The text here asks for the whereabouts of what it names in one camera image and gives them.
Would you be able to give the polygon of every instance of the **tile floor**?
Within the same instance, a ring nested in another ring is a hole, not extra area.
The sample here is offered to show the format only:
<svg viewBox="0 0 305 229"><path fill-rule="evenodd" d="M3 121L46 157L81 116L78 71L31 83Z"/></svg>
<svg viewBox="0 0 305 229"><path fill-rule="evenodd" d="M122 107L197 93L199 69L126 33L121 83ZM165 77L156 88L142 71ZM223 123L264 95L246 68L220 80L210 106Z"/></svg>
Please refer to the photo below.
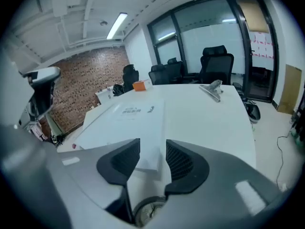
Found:
<svg viewBox="0 0 305 229"><path fill-rule="evenodd" d="M271 181L276 182L276 177L282 164L281 152L277 148L278 136L286 136L291 124L291 115L277 112L271 104L257 102L260 108L261 120L253 124L256 148L256 168ZM81 133L82 127L68 135L58 152L78 150L72 149L75 138ZM278 179L280 187L283 184L287 188L293 187L298 180L302 164L305 161L304 151L300 150L291 135L288 138L280 138L279 146L283 151L284 165Z"/></svg>

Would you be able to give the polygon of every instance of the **orange box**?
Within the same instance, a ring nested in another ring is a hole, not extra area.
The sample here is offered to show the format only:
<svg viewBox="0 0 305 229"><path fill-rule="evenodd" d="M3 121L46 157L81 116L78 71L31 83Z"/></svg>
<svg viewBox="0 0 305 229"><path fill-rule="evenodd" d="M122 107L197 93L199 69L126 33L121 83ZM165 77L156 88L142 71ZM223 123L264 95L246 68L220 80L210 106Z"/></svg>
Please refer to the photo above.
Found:
<svg viewBox="0 0 305 229"><path fill-rule="evenodd" d="M133 85L133 88L136 92L138 91L145 91L148 88L150 88L153 84L152 81L150 79L144 80L144 81L138 81L135 82Z"/></svg>

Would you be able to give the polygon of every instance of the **ceiling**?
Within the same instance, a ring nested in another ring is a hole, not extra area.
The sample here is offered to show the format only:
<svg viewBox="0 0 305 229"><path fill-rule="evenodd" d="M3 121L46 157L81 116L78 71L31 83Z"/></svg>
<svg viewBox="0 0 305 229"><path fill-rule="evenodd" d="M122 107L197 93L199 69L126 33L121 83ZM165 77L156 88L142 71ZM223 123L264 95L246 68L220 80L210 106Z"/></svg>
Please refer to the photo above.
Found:
<svg viewBox="0 0 305 229"><path fill-rule="evenodd" d="M141 18L170 0L25 0L2 45L24 73L76 53L123 45ZM120 12L128 14L112 40L106 37Z"/></svg>

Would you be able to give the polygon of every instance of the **black bag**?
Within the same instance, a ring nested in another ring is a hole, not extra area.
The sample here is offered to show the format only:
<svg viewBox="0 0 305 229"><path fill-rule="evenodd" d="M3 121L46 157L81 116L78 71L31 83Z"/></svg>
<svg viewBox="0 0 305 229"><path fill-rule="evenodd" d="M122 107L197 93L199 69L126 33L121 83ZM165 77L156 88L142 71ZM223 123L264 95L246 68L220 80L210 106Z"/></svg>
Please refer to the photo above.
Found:
<svg viewBox="0 0 305 229"><path fill-rule="evenodd" d="M115 96L115 97L120 96L123 93L125 93L123 86L120 85L120 84L115 84L113 86L113 91L112 92L113 92L113 96Z"/></svg>

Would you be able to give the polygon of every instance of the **fluorescent light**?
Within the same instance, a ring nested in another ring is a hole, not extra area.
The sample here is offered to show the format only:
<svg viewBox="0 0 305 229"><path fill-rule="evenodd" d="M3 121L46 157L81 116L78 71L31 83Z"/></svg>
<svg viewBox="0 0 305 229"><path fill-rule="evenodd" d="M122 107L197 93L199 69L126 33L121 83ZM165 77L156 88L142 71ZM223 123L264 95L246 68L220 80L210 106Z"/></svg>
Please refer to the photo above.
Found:
<svg viewBox="0 0 305 229"><path fill-rule="evenodd" d="M120 13L119 17L116 19L115 23L111 27L111 30L107 36L107 40L112 39L120 25L123 23L123 21L126 19L127 13Z"/></svg>
<svg viewBox="0 0 305 229"><path fill-rule="evenodd" d="M223 20L223 22L236 22L236 19L227 19L227 20Z"/></svg>
<svg viewBox="0 0 305 229"><path fill-rule="evenodd" d="M174 35L174 34L175 34L175 32L168 33L167 35L165 35L165 36L163 36L163 37L160 37L160 38L158 39L158 41L161 41L162 39L164 39L164 38L166 38L166 37L169 37L169 36L171 36L171 35Z"/></svg>

